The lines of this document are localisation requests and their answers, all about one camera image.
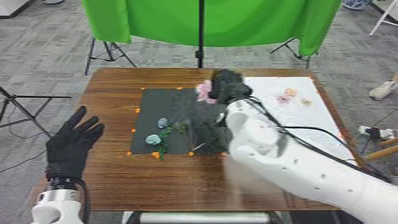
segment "gray floor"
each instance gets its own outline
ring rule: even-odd
[[[384,25],[377,35],[368,36],[378,17],[371,8],[364,12],[339,10],[311,64],[355,137],[357,126],[373,125],[398,105],[398,95],[382,102],[368,98],[370,89],[398,72],[398,29]],[[39,121],[52,131],[71,114],[91,79],[84,76],[89,41],[91,29],[78,0],[68,0],[60,6],[41,5],[37,1],[14,19],[0,20],[0,86],[16,94],[73,96],[73,100],[55,100],[43,112]],[[275,46],[206,49],[206,67],[302,68],[286,49],[270,55]],[[195,67],[194,47],[133,38],[123,48],[139,67]],[[101,66],[128,66],[128,63],[121,59],[114,64],[94,62],[92,65],[94,71]],[[39,100],[23,101],[30,109],[39,103]],[[11,110],[9,115],[11,120],[21,117]],[[398,113],[378,127],[396,127],[396,120]],[[30,136],[37,129],[23,124],[12,127],[12,132]],[[366,138],[357,138],[359,148],[364,141]],[[0,129],[0,170],[43,151],[44,142],[43,135],[23,140],[7,128]],[[394,156],[377,162],[386,173],[396,161]],[[0,224],[30,222],[28,196],[43,170],[44,157],[0,174]],[[117,223],[112,222],[117,219],[119,214],[94,213],[92,223]]]

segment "green screen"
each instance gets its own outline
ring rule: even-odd
[[[313,55],[327,35],[339,0],[206,0],[204,46],[233,47],[300,40]],[[199,0],[84,0],[98,40],[131,35],[197,45]]]

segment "black mat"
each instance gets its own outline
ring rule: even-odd
[[[149,89],[142,95],[139,120],[135,122],[135,133],[131,153],[149,154],[156,146],[146,144],[146,137],[160,134],[158,119],[167,118],[169,123],[185,122],[185,133],[176,131],[165,139],[167,154],[187,154],[190,149],[203,143],[195,154],[215,154],[227,151],[231,133],[227,128],[219,127],[215,120],[226,107],[197,102],[194,89]]]

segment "metal stand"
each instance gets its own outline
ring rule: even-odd
[[[16,108],[20,109],[21,113],[27,116],[25,119],[21,119],[18,121],[12,121],[7,124],[2,124],[0,125],[0,128],[9,127],[11,125],[20,124],[20,123],[23,123],[27,121],[32,121],[34,124],[36,124],[36,126],[37,126],[37,128],[41,129],[44,135],[48,136],[48,138],[52,138],[52,135],[50,135],[44,127],[41,126],[41,124],[39,124],[39,122],[36,120],[36,117],[39,116],[39,113],[41,113],[41,111],[43,111],[43,109],[44,109],[44,107],[46,107],[52,99],[69,99],[71,97],[69,96],[21,96],[21,95],[11,95],[9,92],[5,91],[5,89],[2,87],[0,87],[0,94],[5,97],[5,99],[4,99],[4,107],[2,107],[2,112],[0,112],[0,123],[2,123],[2,120],[4,120],[4,114],[5,114],[5,110],[7,110],[9,103],[14,104]],[[41,106],[41,108],[39,108],[39,110],[36,111],[34,114],[28,112],[27,108],[23,107],[23,105],[20,104],[20,102],[16,101],[18,98],[30,98],[30,99],[32,98],[39,98],[39,99],[46,99],[46,102],[44,102],[44,104],[43,104],[43,106]]]
[[[124,57],[126,60],[128,60],[128,62],[130,62],[130,64],[131,64],[133,67],[137,68],[135,63],[133,63],[133,61],[131,61],[131,59],[130,59],[130,57],[128,57],[124,51],[121,50],[119,45],[117,45],[114,42],[105,42],[105,41],[103,41],[103,47],[105,47],[105,51],[107,51],[103,54],[108,55],[108,58],[100,58],[100,56],[101,56],[103,54],[98,55],[96,57],[92,56],[94,47],[96,47],[96,38],[92,38],[92,41],[91,41],[89,59],[87,59],[85,73],[84,73],[85,75],[89,75],[91,60],[96,60],[96,59],[98,59],[98,60],[103,60],[103,61],[107,61],[107,62],[114,62],[121,57]],[[117,57],[114,57],[114,52],[112,52],[114,50],[117,50],[117,51],[121,52],[121,55],[119,55]]]
[[[293,40],[295,40],[295,38],[290,38],[290,40],[284,42],[284,44],[275,48],[275,50],[272,50],[270,54],[274,54],[274,53],[279,51],[279,49],[281,49],[283,47],[286,47],[286,48],[290,49],[291,53],[293,53],[295,58],[297,58],[300,61],[306,61],[306,69],[309,69],[311,56],[304,56],[304,55],[299,55],[299,54],[295,53],[295,51],[293,51],[293,49],[291,49],[291,47],[290,47],[290,42],[291,42]]]
[[[199,0],[199,49],[195,51],[197,58],[197,68],[203,68],[203,58],[204,58],[204,0]]]

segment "wooden table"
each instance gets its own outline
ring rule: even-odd
[[[105,68],[94,73],[82,104],[107,125],[85,168],[94,210],[267,211],[330,210],[330,206],[297,198],[270,183],[261,195],[236,191],[226,182],[217,156],[128,155],[131,129],[144,88],[195,87],[211,69]],[[243,70],[245,76],[311,77],[343,136],[352,144],[313,73],[291,69]]]

